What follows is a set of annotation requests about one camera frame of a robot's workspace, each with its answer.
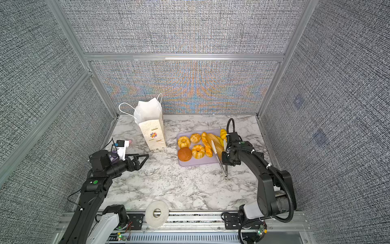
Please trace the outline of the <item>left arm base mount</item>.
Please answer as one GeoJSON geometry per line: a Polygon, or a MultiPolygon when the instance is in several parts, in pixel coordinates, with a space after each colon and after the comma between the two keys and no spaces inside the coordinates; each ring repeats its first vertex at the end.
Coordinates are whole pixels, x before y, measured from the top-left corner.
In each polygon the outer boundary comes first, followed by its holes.
{"type": "Polygon", "coordinates": [[[129,213],[122,204],[114,204],[106,207],[102,212],[101,220],[108,221],[114,230],[141,230],[145,213],[129,213]]]}

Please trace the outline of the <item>yellow ridged fake loaf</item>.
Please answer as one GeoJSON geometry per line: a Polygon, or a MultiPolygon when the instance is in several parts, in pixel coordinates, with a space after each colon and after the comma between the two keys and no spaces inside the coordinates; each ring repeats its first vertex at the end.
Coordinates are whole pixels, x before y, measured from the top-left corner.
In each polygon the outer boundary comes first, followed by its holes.
{"type": "Polygon", "coordinates": [[[226,131],[226,129],[221,129],[221,130],[220,130],[220,138],[221,138],[222,140],[226,140],[226,137],[227,137],[227,131],[226,131]]]}

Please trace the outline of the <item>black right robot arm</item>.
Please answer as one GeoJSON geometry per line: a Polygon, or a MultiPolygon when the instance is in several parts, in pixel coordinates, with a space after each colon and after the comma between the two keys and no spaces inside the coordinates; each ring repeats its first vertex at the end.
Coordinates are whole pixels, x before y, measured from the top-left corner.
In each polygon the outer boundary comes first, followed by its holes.
{"type": "Polygon", "coordinates": [[[297,207],[291,175],[268,163],[262,154],[236,132],[226,136],[226,149],[221,153],[221,163],[236,166],[244,163],[258,180],[256,200],[240,206],[239,223],[243,225],[256,219],[275,219],[288,223],[297,207]]]}

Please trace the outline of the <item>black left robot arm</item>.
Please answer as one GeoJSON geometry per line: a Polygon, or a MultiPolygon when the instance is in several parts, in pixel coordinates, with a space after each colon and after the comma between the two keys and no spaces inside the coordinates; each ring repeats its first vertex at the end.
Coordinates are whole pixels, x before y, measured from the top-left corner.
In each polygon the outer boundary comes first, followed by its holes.
{"type": "Polygon", "coordinates": [[[89,156],[91,175],[80,189],[77,210],[60,240],[61,244],[85,244],[113,179],[126,171],[140,170],[149,158],[149,154],[127,154],[124,160],[117,158],[111,161],[115,155],[104,149],[89,156]]]}

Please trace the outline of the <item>long orange fake baguette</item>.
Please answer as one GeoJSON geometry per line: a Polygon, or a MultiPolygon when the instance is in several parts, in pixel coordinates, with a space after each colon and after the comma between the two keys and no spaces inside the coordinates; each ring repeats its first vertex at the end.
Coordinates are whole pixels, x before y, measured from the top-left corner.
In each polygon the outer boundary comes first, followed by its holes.
{"type": "Polygon", "coordinates": [[[205,155],[209,158],[211,158],[213,156],[213,150],[211,148],[211,146],[209,145],[207,139],[206,139],[206,135],[207,133],[206,132],[203,132],[201,134],[201,140],[202,140],[202,143],[205,147],[205,155]]]}

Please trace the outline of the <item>white printed paper bag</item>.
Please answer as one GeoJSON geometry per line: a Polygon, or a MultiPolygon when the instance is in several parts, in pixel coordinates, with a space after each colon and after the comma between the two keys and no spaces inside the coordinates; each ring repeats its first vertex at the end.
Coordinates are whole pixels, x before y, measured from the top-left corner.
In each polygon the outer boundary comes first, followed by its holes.
{"type": "Polygon", "coordinates": [[[121,113],[134,118],[150,150],[161,149],[167,146],[161,105],[162,95],[160,93],[156,98],[152,98],[148,102],[139,101],[135,108],[125,102],[120,103],[118,106],[121,113]],[[133,109],[134,113],[130,114],[121,110],[122,105],[129,106],[133,109]]]}

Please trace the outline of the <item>orange brown fake bread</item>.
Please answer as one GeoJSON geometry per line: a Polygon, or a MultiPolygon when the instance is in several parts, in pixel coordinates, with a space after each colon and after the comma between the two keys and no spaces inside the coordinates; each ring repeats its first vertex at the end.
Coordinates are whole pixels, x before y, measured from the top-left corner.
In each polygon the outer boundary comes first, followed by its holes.
{"type": "Polygon", "coordinates": [[[177,153],[178,159],[187,162],[192,158],[192,150],[189,147],[182,147],[177,153]]]}

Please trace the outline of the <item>pale yellow fake bun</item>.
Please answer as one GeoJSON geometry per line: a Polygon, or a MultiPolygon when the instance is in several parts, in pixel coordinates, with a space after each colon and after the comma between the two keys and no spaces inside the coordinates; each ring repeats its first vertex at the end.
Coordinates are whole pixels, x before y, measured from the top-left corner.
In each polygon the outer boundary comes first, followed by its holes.
{"type": "Polygon", "coordinates": [[[198,133],[194,133],[190,136],[190,142],[193,144],[197,144],[201,141],[201,135],[198,133]]]}

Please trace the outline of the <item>large golden fake loaf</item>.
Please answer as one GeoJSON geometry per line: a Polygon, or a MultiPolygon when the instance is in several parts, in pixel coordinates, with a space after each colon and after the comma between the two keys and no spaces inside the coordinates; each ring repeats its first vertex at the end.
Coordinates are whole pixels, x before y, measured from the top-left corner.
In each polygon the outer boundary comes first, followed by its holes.
{"type": "Polygon", "coordinates": [[[206,139],[210,146],[211,146],[211,140],[214,141],[218,156],[220,157],[220,160],[222,160],[222,152],[224,151],[223,144],[220,144],[218,138],[215,135],[210,133],[206,135],[206,139]]]}

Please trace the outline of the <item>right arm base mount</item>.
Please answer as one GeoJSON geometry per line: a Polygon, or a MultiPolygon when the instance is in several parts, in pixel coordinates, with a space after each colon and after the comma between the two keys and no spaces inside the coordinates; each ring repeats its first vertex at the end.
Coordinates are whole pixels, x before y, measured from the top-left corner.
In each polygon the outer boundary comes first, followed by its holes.
{"type": "Polygon", "coordinates": [[[256,218],[248,219],[244,212],[244,205],[237,212],[224,211],[221,214],[225,229],[237,230],[241,244],[258,244],[267,234],[265,220],[256,218]]]}

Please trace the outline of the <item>yellow bundt fake bread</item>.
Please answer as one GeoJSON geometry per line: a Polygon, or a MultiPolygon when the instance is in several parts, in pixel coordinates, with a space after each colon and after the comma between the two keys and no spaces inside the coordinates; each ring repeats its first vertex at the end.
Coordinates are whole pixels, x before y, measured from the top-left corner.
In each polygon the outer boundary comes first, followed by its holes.
{"type": "Polygon", "coordinates": [[[184,147],[190,147],[191,146],[191,141],[187,136],[181,136],[179,137],[178,141],[178,146],[179,148],[184,148],[184,147]]]}

